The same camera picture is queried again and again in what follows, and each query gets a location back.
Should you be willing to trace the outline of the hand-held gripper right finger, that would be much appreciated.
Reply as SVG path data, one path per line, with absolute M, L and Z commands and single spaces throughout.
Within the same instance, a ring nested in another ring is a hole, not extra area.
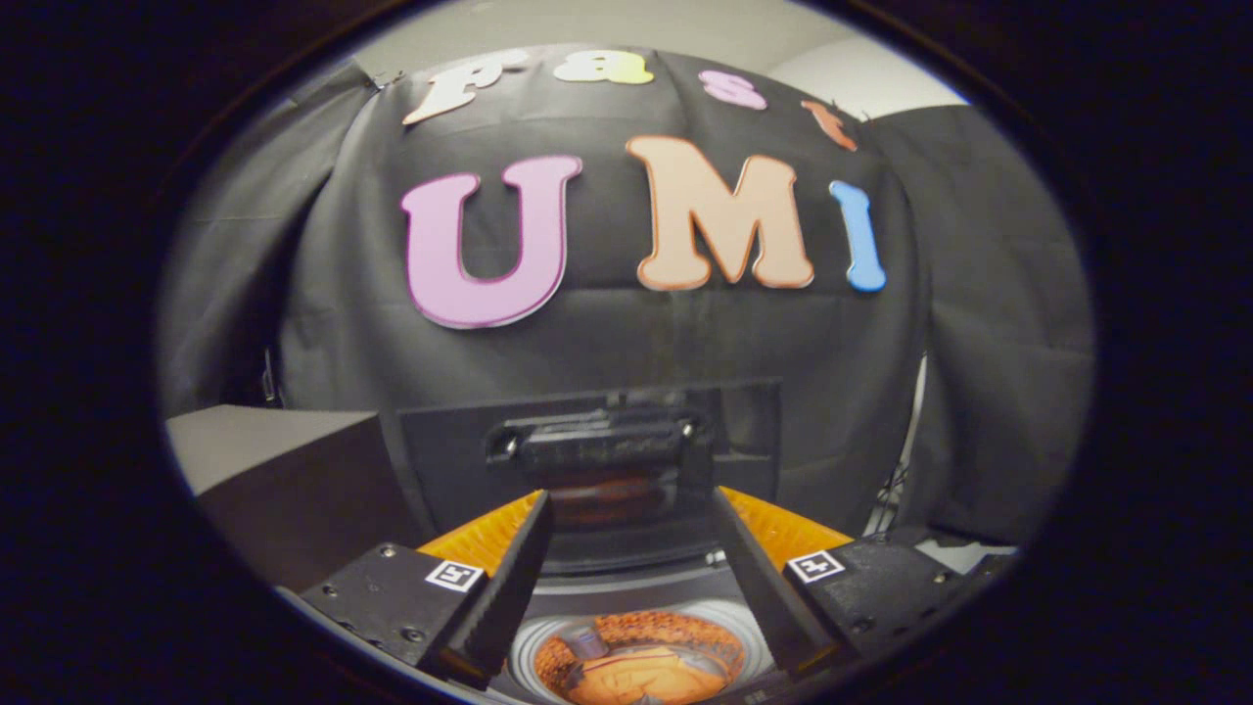
M 908 541 L 851 538 L 715 487 L 709 518 L 774 664 L 791 677 L 882 659 L 933 629 L 971 581 Z

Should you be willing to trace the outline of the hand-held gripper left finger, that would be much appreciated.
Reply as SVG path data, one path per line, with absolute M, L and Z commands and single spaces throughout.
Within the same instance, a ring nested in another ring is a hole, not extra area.
M 482 690 L 504 670 L 554 523 L 550 493 L 531 492 L 417 548 L 383 541 L 299 602 L 426 677 Z

